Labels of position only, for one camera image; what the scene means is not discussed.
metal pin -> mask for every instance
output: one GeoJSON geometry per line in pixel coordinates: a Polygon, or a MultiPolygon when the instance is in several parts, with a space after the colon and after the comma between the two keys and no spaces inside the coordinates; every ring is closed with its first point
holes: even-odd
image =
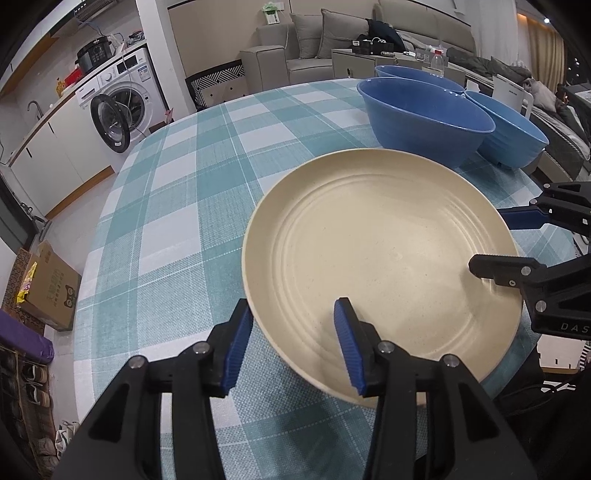
{"type": "Polygon", "coordinates": [[[460,359],[455,355],[448,353],[447,355],[443,355],[443,363],[448,367],[456,368],[460,364],[460,359]]]}
{"type": "Polygon", "coordinates": [[[392,353],[395,347],[396,346],[388,340],[383,340],[382,342],[378,343],[378,350],[382,353],[392,353]]]}
{"type": "Polygon", "coordinates": [[[209,343],[207,342],[197,342],[193,345],[193,352],[198,355],[203,355],[204,353],[209,352],[209,343]]]}
{"type": "Polygon", "coordinates": [[[129,359],[129,367],[130,368],[142,368],[144,366],[144,364],[146,363],[146,359],[145,357],[141,356],[141,355],[135,355],[133,357],[131,357],[129,359]]]}

beige plate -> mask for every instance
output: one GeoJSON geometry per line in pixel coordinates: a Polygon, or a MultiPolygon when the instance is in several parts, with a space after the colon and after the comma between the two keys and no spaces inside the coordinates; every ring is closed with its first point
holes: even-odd
{"type": "Polygon", "coordinates": [[[468,181],[409,153],[345,150],[303,164],[261,200],[242,278],[283,360],[325,392],[373,406],[349,382],[335,300],[349,297],[360,320],[412,355],[455,353],[482,380],[509,348],[522,300],[469,272],[476,253],[518,254],[468,181]]]}

red container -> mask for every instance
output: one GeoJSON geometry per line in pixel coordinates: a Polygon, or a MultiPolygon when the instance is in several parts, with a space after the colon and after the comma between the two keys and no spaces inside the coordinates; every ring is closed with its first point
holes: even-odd
{"type": "Polygon", "coordinates": [[[80,67],[76,67],[75,70],[70,73],[64,81],[66,82],[66,86],[69,86],[72,85],[72,83],[76,83],[82,77],[82,70],[80,70],[80,67]]]}

blue bowl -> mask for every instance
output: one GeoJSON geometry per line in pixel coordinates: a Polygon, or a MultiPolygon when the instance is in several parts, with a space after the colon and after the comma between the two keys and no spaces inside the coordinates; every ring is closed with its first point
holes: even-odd
{"type": "Polygon", "coordinates": [[[548,145],[548,139],[538,127],[504,103],[478,92],[466,92],[466,96],[496,124],[495,132],[486,137],[478,149],[487,160],[523,168],[548,145]]]}
{"type": "Polygon", "coordinates": [[[495,129],[492,118],[463,95],[402,78],[361,80],[369,123],[384,148],[461,165],[495,129]]]}
{"type": "Polygon", "coordinates": [[[378,74],[378,77],[398,77],[409,80],[418,80],[419,82],[437,85],[438,87],[451,90],[452,92],[464,93],[464,87],[453,80],[439,77],[422,70],[412,69],[410,67],[399,67],[397,65],[379,65],[375,68],[375,73],[378,74]]]}

tablecloth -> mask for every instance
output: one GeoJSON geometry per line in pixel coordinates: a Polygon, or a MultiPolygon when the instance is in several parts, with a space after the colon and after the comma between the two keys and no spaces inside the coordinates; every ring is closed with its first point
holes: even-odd
{"type": "MultiPolygon", "coordinates": [[[[150,135],[130,153],[102,211],[74,324],[79,416],[132,355],[176,356],[228,320],[244,297],[242,238],[280,178],[325,153],[379,147],[357,80],[285,87],[209,108],[150,135]]],[[[496,207],[540,193],[521,171],[474,155],[457,172],[496,207]]],[[[514,232],[520,254],[553,265],[574,256],[553,226],[514,232]]],[[[527,312],[485,388],[496,394],[537,341],[527,312]]],[[[238,384],[212,400],[229,479],[359,479],[374,411],[315,389],[255,325],[238,384]]],[[[419,451],[426,419],[418,419],[419,451]]],[[[163,475],[174,478],[170,396],[163,398],[163,475]]]]}

